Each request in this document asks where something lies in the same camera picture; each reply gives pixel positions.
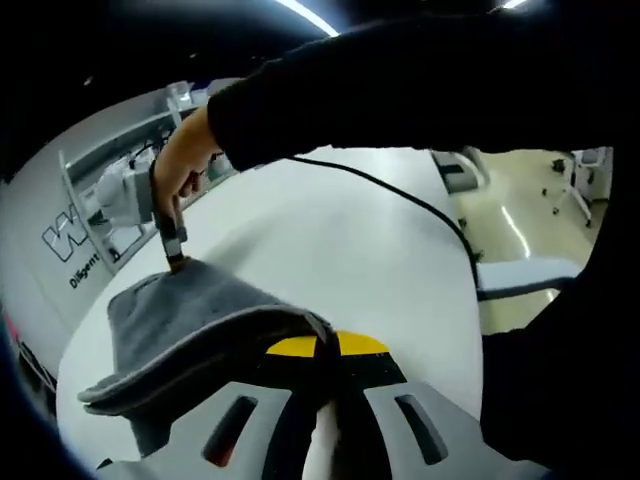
white wall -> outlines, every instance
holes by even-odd
[[[112,278],[102,260],[95,261],[97,251],[82,225],[68,223],[71,200],[58,151],[63,149],[68,159],[86,153],[101,140],[158,113],[163,98],[164,89],[92,115],[53,139],[0,188],[2,301],[23,341],[54,375],[68,339]],[[71,230],[73,240],[66,236]],[[47,231],[49,237],[60,234],[56,241],[63,247],[58,250],[66,251],[65,259],[44,241]],[[86,278],[73,288],[71,279],[77,272],[83,275],[89,263]]]

logo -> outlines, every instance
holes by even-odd
[[[82,245],[87,238],[89,234],[80,222],[78,211],[73,205],[69,205],[68,212],[62,212],[56,217],[54,227],[47,228],[42,234],[44,243],[65,263],[73,255],[74,246]]]
[[[100,261],[100,257],[97,253],[94,253],[87,264],[79,270],[76,270],[73,277],[69,279],[69,285],[71,285],[74,290],[80,285],[80,282],[89,276],[89,271],[91,267],[93,267],[96,263]]]

hand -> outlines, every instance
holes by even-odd
[[[219,152],[209,128],[207,107],[200,107],[173,132],[156,159],[155,200],[161,213],[176,220],[177,196],[186,198],[200,190],[209,159]]]

black sleeve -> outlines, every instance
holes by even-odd
[[[610,47],[596,17],[421,16],[344,34],[214,95],[209,123],[240,170],[324,145],[612,145]]]

yellow part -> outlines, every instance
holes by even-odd
[[[386,345],[380,343],[375,338],[358,333],[337,332],[340,340],[340,354],[346,355],[369,355],[389,353]]]
[[[343,356],[389,353],[387,346],[375,338],[344,331],[336,333],[340,341],[340,354]],[[316,349],[316,339],[315,336],[285,338],[272,345],[267,354],[311,358]]]
[[[272,345],[267,350],[267,354],[286,357],[313,357],[313,352],[316,349],[316,338],[314,336],[285,338]]]

